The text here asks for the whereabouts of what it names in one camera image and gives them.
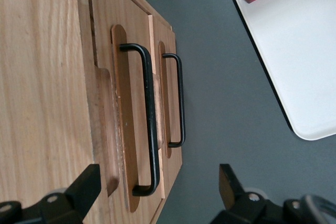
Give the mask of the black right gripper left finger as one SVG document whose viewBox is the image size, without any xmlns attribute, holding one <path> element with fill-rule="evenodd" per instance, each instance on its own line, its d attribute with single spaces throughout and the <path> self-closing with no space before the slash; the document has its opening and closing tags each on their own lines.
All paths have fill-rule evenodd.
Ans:
<svg viewBox="0 0 336 224">
<path fill-rule="evenodd" d="M 42 223 L 83 223 L 100 192 L 100 166 L 90 164 L 63 193 L 41 200 Z"/>
</svg>

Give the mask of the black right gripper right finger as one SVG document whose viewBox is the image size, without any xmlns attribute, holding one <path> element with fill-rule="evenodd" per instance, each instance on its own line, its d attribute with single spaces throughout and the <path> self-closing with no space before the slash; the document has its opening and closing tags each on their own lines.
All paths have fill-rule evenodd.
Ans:
<svg viewBox="0 0 336 224">
<path fill-rule="evenodd" d="M 219 194 L 225 209 L 212 223 L 286 223 L 283 209 L 254 191 L 245 191 L 229 164 L 219 166 Z"/>
</svg>

